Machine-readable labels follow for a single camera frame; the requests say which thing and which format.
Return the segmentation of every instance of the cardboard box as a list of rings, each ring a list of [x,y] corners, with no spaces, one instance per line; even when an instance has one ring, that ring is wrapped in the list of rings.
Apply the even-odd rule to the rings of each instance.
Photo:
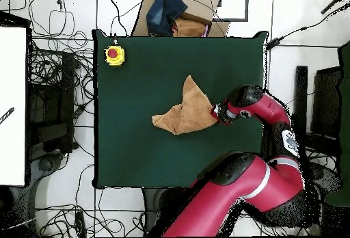
[[[229,22],[213,22],[215,11],[219,0],[183,0],[187,5],[187,9],[181,15],[185,20],[193,20],[204,25],[211,25],[211,29],[207,37],[224,37],[227,33]],[[139,9],[139,16],[136,20],[132,36],[148,37],[148,28],[146,16],[152,7],[154,0],[143,0]]]

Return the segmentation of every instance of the white stripe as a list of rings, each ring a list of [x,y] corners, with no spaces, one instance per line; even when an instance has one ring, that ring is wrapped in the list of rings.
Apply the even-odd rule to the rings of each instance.
[[[250,199],[258,195],[266,186],[267,181],[269,180],[270,177],[270,167],[269,165],[266,165],[266,172],[264,179],[261,181],[260,185],[249,195],[242,196],[243,199]]]
[[[277,161],[278,165],[289,165],[289,166],[292,166],[292,167],[296,168],[299,171],[299,164],[293,159],[289,159],[287,157],[276,157],[275,159],[271,159],[270,163],[272,163],[273,161]]]

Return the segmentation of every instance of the emergency stop button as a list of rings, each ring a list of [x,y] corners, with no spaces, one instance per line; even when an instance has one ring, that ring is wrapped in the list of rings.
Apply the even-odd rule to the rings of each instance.
[[[109,49],[108,50],[108,56],[112,59],[117,58],[118,52],[115,49]]]
[[[124,49],[121,46],[109,46],[105,49],[105,60],[110,66],[125,65]]]

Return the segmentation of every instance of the white board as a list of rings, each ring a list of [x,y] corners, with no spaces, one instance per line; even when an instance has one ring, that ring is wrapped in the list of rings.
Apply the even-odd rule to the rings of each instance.
[[[0,185],[25,184],[26,30],[0,27]]]

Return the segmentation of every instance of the cable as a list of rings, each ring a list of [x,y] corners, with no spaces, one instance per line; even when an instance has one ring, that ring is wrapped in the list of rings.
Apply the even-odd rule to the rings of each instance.
[[[291,101],[287,102],[286,105],[288,105],[289,103],[293,102],[294,100],[295,100],[295,98],[292,99]]]
[[[8,11],[9,14],[11,14],[11,11],[19,11],[19,10],[23,10],[27,7],[27,0],[25,0],[25,5],[22,8],[18,8],[18,9],[11,9],[10,3],[11,3],[11,1],[8,0],[8,9],[0,10],[0,12],[7,12]]]
[[[74,141],[79,145],[79,147],[84,151],[84,152],[86,152],[88,155],[90,155],[91,157],[93,157],[93,158],[95,158],[94,156],[93,156],[93,154],[90,154],[89,152],[87,152],[86,150],[84,150],[84,148],[77,142],[77,140],[75,139],[75,136],[73,136],[73,139],[74,139]]]
[[[119,15],[119,9],[118,9],[118,6],[116,5],[116,3],[113,1],[113,0],[110,0],[113,4],[114,4],[114,6],[116,7],[116,9],[117,9],[117,13],[118,13],[118,22],[119,22],[119,25],[120,26],[122,26],[122,28],[125,30],[125,36],[127,36],[127,37],[129,37],[129,35],[128,35],[128,33],[127,33],[127,31],[126,31],[126,29],[125,29],[125,27],[123,26],[123,24],[120,22],[120,15]]]
[[[30,219],[30,220],[27,220],[27,221],[24,221],[24,222],[22,222],[22,223],[20,223],[20,224],[17,224],[17,225],[11,226],[11,227],[9,227],[9,228],[6,228],[6,229],[2,229],[2,230],[8,230],[8,229],[11,229],[11,228],[15,228],[15,227],[21,226],[21,225],[23,225],[23,224],[26,224],[26,223],[29,223],[29,222],[32,222],[32,221],[34,221],[34,220],[35,220],[36,218],[37,218],[37,217],[35,217],[35,218],[32,218],[32,219]]]
[[[65,0],[63,0],[63,6],[64,6],[64,12],[65,12],[65,16],[64,16],[64,25],[62,27],[62,30],[58,33],[58,34],[50,34],[43,26],[41,26],[38,22],[36,22],[36,20],[34,19],[34,16],[33,16],[33,8],[32,8],[32,4],[35,0],[31,1],[29,0],[29,5],[28,5],[28,13],[29,13],[29,18],[32,22],[36,23],[39,27],[41,27],[45,32],[46,34],[41,34],[41,33],[38,33],[35,29],[34,29],[34,25],[33,25],[33,31],[34,33],[38,34],[38,35],[41,35],[41,36],[47,36],[47,35],[50,35],[51,37],[58,37],[59,35],[62,34],[65,26],[66,26],[66,21],[67,21],[67,10],[66,10],[66,4],[65,4]],[[61,6],[61,9],[62,9],[62,2],[61,0],[57,0],[57,3]]]
[[[103,221],[104,221],[104,223],[105,223],[106,228],[108,228],[108,224],[107,224],[106,218],[105,218],[105,216],[103,215],[103,213],[102,213],[102,211],[101,211],[101,208],[100,208],[100,202],[101,202],[102,195],[103,195],[103,192],[105,191],[105,189],[106,189],[106,188],[104,188],[104,189],[102,190],[102,192],[101,192],[100,200],[98,201],[98,210],[100,211],[100,214],[101,214],[101,216],[103,217]],[[119,233],[122,229],[124,229],[124,234],[123,234],[123,236],[125,236],[125,226],[124,226],[124,224],[123,224],[121,221],[117,220],[117,219],[114,219],[113,221],[119,223],[120,229],[119,229],[118,231],[112,231],[112,230],[110,229],[110,231],[111,231],[112,233]]]
[[[289,35],[292,35],[293,33],[296,33],[298,31],[305,31],[306,29],[312,28],[312,27],[316,27],[317,25],[320,25],[323,21],[325,21],[329,16],[335,15],[337,12],[339,11],[343,11],[346,10],[348,7],[350,7],[350,3],[346,3],[344,5],[342,5],[341,7],[337,8],[336,10],[334,10],[333,12],[330,12],[327,16],[325,16],[322,20],[320,20],[318,23],[311,25],[311,26],[307,26],[307,27],[301,27],[299,29],[296,29],[295,31],[292,31],[289,34],[286,34],[285,36],[279,37],[279,38],[274,38],[273,40],[271,40],[270,42],[267,43],[267,50],[272,49],[273,47],[279,45],[280,41],[282,41],[283,39],[285,39],[286,37],[288,37]]]
[[[89,127],[88,125],[75,125],[74,127],[88,127],[89,129],[93,129],[94,127]]]

